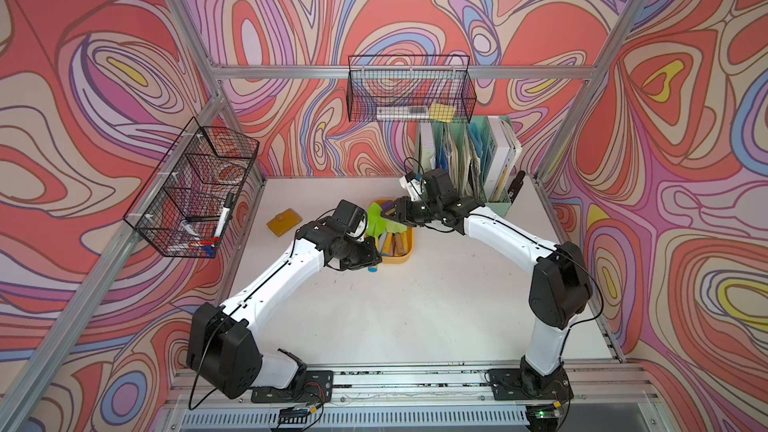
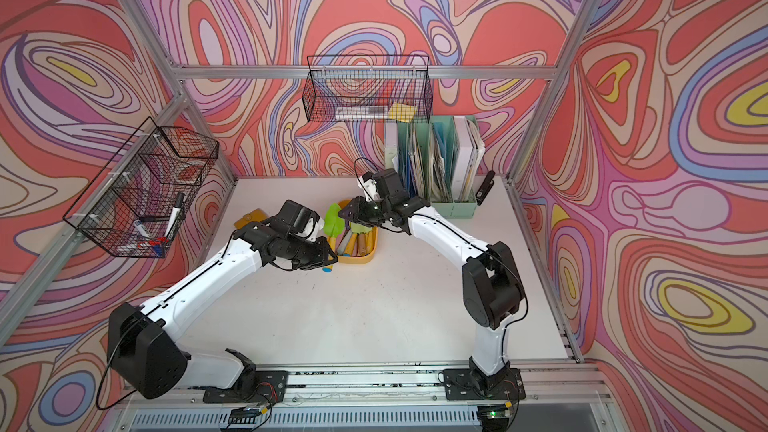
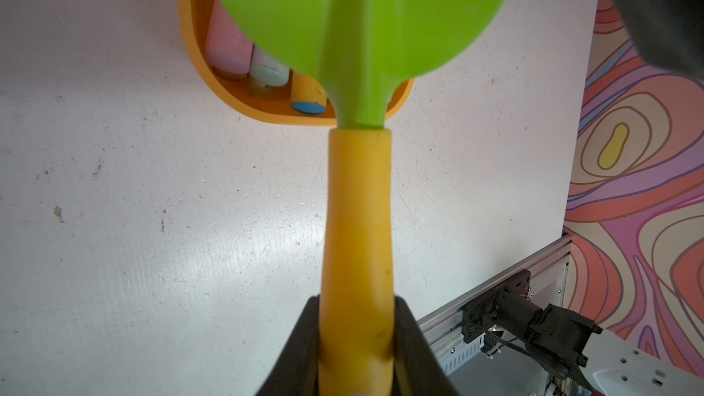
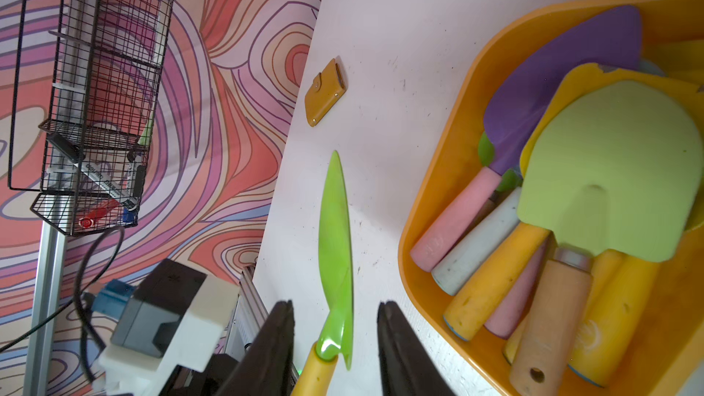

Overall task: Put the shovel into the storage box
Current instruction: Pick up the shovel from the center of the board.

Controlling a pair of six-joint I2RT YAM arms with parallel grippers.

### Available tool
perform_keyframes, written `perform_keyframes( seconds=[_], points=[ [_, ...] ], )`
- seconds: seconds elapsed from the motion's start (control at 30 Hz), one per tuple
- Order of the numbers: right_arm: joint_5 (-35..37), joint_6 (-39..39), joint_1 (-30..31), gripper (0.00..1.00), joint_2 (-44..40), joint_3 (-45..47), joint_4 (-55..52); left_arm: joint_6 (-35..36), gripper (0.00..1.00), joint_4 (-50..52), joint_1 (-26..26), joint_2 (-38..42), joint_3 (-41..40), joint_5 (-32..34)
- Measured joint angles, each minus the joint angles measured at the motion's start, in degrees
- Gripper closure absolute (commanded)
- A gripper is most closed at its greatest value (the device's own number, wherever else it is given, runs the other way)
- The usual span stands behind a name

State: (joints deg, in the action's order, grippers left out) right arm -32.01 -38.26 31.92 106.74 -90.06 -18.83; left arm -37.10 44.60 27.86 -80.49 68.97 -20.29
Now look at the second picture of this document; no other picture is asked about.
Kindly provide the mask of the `light green trowel wooden handle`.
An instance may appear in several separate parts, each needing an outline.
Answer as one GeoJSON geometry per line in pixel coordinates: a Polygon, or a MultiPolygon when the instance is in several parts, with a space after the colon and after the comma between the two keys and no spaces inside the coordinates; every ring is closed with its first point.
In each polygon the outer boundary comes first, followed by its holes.
{"type": "Polygon", "coordinates": [[[373,228],[355,224],[350,226],[350,245],[349,255],[353,257],[365,257],[370,253],[373,239],[373,228]]]}

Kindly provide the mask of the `yellow storage box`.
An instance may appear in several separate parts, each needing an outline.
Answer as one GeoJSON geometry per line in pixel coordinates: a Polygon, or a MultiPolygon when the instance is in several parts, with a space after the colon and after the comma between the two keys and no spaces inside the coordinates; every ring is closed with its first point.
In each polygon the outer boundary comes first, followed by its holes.
{"type": "Polygon", "coordinates": [[[348,201],[332,203],[325,216],[325,234],[340,263],[366,264],[376,251],[378,230],[342,219],[340,212],[348,201]]]}

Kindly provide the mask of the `green trowel yellow handle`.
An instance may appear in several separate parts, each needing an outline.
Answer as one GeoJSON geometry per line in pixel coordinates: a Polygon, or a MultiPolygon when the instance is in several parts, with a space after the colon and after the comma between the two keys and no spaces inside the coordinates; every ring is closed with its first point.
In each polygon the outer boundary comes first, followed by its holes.
{"type": "Polygon", "coordinates": [[[333,203],[329,206],[324,218],[324,234],[333,253],[337,250],[337,239],[345,231],[345,221],[339,216],[341,206],[333,203]]]}

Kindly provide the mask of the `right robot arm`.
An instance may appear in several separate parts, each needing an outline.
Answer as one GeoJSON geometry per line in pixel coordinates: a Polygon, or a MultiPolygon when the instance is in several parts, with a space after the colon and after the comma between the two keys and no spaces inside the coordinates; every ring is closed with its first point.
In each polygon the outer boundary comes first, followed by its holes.
{"type": "Polygon", "coordinates": [[[507,330],[527,303],[509,246],[477,239],[451,224],[425,198],[410,195],[393,169],[366,172],[357,182],[362,194],[351,199],[340,216],[419,239],[460,270],[463,304],[476,323],[470,373],[478,387],[502,381],[509,367],[507,330]]]}

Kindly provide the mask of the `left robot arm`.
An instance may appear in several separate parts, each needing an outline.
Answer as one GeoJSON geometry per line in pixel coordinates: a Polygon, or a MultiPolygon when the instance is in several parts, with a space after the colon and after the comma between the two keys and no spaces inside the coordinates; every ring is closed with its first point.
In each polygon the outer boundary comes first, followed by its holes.
{"type": "Polygon", "coordinates": [[[124,303],[108,324],[108,366],[146,399],[174,389],[218,389],[241,398],[256,388],[255,364],[232,348],[184,350],[179,341],[226,292],[266,266],[322,269],[338,257],[323,236],[324,220],[288,200],[262,221],[234,230],[224,247],[182,280],[139,306],[124,303]]]}

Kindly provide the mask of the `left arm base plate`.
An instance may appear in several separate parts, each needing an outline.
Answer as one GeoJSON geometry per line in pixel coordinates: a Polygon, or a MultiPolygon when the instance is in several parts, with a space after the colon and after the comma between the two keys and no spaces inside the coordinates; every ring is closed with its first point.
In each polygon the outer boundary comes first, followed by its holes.
{"type": "Polygon", "coordinates": [[[228,389],[207,387],[203,402],[208,404],[281,403],[287,390],[289,374],[285,370],[245,371],[228,389]]]}

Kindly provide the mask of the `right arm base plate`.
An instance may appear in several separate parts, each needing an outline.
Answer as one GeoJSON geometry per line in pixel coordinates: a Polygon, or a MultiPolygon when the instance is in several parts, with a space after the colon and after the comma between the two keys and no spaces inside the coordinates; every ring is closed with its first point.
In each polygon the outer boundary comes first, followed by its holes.
{"type": "Polygon", "coordinates": [[[448,401],[517,402],[526,398],[526,391],[518,368],[502,368],[491,376],[479,369],[444,369],[438,374],[448,401]]]}

